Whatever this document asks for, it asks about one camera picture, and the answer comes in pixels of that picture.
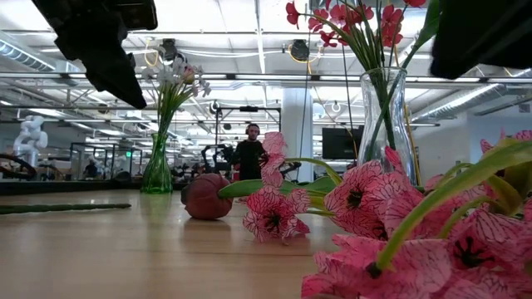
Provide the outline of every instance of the cable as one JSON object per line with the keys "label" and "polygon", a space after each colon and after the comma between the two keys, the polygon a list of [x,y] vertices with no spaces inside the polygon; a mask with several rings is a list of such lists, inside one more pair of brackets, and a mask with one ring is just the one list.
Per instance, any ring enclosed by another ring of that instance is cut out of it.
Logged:
{"label": "cable", "polygon": [[[148,47],[150,46],[150,40],[146,40],[146,48],[145,50],[148,50]],[[151,63],[150,61],[148,61],[148,54],[146,52],[144,52],[144,60],[146,61],[146,63],[148,64],[148,66],[156,66],[157,65],[157,61],[159,60],[159,51],[155,51],[155,62],[154,63]]]}

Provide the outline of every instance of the humanoid robot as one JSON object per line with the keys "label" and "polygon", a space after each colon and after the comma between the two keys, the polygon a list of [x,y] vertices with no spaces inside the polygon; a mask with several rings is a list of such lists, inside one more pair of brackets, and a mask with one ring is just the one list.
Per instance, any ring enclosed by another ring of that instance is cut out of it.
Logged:
{"label": "humanoid robot", "polygon": [[20,134],[13,144],[15,156],[24,159],[32,167],[37,166],[39,150],[45,149],[48,145],[48,135],[41,131],[43,122],[42,116],[26,116],[20,125]]}

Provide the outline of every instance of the man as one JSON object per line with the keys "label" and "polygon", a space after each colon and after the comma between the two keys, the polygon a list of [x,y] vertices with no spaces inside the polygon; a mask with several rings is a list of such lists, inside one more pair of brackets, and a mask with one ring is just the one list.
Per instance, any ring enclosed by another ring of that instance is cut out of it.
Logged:
{"label": "man", "polygon": [[246,128],[248,139],[237,145],[231,164],[240,164],[240,180],[261,179],[259,158],[264,153],[263,145],[257,140],[260,128],[249,124]]}

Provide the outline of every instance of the television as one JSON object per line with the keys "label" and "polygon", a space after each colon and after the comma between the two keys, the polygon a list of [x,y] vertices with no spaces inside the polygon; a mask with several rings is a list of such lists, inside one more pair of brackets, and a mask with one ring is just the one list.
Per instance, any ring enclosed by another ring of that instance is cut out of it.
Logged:
{"label": "television", "polygon": [[[357,151],[360,149],[363,131],[363,125],[351,131],[357,144]],[[322,157],[324,159],[355,159],[353,140],[347,129],[322,128]]]}

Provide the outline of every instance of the wooden surface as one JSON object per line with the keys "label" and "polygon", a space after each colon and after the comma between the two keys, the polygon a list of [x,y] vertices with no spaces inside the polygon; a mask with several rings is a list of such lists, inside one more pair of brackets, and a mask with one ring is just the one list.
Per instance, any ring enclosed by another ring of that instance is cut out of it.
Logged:
{"label": "wooden surface", "polygon": [[172,197],[135,190],[38,194],[0,204],[131,203],[126,210],[0,216],[1,298],[299,298],[316,272],[312,255],[333,251],[341,231],[303,215],[311,228],[289,246],[254,242],[234,204],[220,221],[190,219]]}

